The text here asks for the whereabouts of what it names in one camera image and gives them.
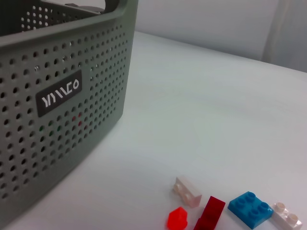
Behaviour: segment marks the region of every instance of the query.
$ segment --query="logo label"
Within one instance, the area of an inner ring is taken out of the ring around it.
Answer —
[[[35,96],[38,117],[49,113],[82,90],[81,70],[38,92]]]

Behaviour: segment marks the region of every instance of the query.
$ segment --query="blue lego brick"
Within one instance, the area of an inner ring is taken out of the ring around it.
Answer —
[[[273,214],[273,209],[251,192],[244,193],[230,201],[228,209],[251,229],[266,221]]]

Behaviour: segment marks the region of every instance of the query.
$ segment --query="ventilation hole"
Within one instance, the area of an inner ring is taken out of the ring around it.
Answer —
[[[20,150],[20,154],[24,154],[25,153],[25,148]]]

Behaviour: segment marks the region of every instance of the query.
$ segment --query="basket rim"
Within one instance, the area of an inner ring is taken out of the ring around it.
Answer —
[[[46,38],[52,35],[60,35],[62,33],[72,32],[74,30],[80,30],[88,26],[100,24],[101,22],[113,20],[115,18],[121,17],[124,14],[126,6],[129,2],[131,1],[119,0],[118,7],[113,12],[110,12],[110,13],[106,13],[106,14],[96,13],[97,16],[93,16],[93,17],[89,17],[89,18],[85,18],[81,20],[48,26],[45,28],[37,29],[37,30],[25,31],[23,33],[16,33],[16,34],[9,34],[5,36],[1,36],[0,37],[0,50],[9,48],[19,43],[26,43],[26,42],[31,42],[31,41],[33,42],[35,40],[43,39],[43,38]],[[62,5],[62,4],[57,4],[57,5],[65,6],[68,8],[74,8],[72,6],[67,6],[67,5]]]

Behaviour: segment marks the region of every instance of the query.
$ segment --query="white lego brick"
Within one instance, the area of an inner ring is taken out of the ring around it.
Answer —
[[[176,178],[174,191],[180,195],[183,202],[190,207],[198,207],[201,202],[201,193],[184,176]]]
[[[272,219],[284,230],[299,230],[302,228],[303,223],[299,221],[295,214],[290,213],[283,203],[276,203],[272,208],[274,209]]]

